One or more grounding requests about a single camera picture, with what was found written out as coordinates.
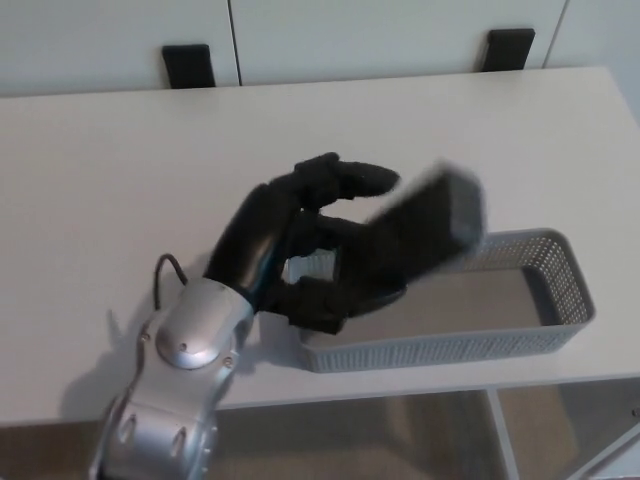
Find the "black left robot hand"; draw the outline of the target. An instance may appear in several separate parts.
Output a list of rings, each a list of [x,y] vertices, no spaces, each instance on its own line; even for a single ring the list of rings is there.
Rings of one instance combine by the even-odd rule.
[[[339,333],[346,320],[398,300],[406,281],[375,266],[365,224],[327,217],[338,200],[390,192],[398,174],[385,167],[343,162],[329,152],[255,187],[226,227],[205,270],[243,296],[257,312],[286,317],[292,326]],[[337,254],[329,280],[282,278],[287,260],[317,250]]]

